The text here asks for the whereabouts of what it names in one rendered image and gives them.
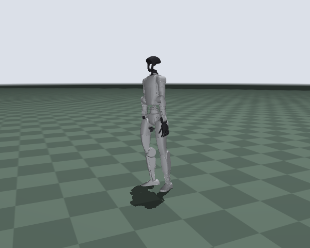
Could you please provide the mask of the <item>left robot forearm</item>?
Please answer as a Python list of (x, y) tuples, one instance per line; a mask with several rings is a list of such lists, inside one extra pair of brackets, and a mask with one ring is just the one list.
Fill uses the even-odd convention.
[(160, 115), (160, 118), (162, 117), (163, 118), (163, 122), (167, 121), (167, 117), (166, 117), (166, 101), (165, 101), (165, 98), (164, 96), (161, 96), (160, 98), (161, 100), (161, 104), (159, 104), (159, 115)]

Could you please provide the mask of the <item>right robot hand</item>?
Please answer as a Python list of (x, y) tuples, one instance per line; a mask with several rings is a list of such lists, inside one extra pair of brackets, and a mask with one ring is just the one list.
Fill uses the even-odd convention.
[[(145, 116), (143, 116), (142, 118), (145, 119)], [(155, 128), (150, 127), (149, 129), (150, 129), (150, 132), (152, 132)]]

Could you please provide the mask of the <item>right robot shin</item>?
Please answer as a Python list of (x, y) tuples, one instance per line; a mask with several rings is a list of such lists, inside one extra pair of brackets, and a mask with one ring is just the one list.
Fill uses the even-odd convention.
[(156, 158), (155, 157), (149, 157), (148, 155), (146, 155), (145, 152), (145, 156), (146, 156), (146, 163), (147, 163), (147, 168), (149, 171), (149, 175), (150, 175), (150, 180), (155, 181), (155, 168), (156, 168)]

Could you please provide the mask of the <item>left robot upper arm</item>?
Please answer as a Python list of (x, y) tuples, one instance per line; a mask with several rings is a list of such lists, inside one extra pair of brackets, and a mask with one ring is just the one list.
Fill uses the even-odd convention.
[(166, 77), (164, 76), (156, 76), (156, 82), (158, 84), (158, 91), (159, 91), (159, 96), (157, 96), (156, 101), (158, 103), (161, 103), (161, 96), (165, 97), (165, 83), (166, 83)]

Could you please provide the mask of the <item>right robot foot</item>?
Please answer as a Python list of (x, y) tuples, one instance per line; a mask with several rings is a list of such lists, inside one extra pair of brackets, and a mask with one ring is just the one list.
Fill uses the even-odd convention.
[(146, 183), (141, 184), (141, 186), (151, 186), (151, 185), (160, 185), (160, 182), (158, 179), (156, 179), (155, 181), (147, 181)]

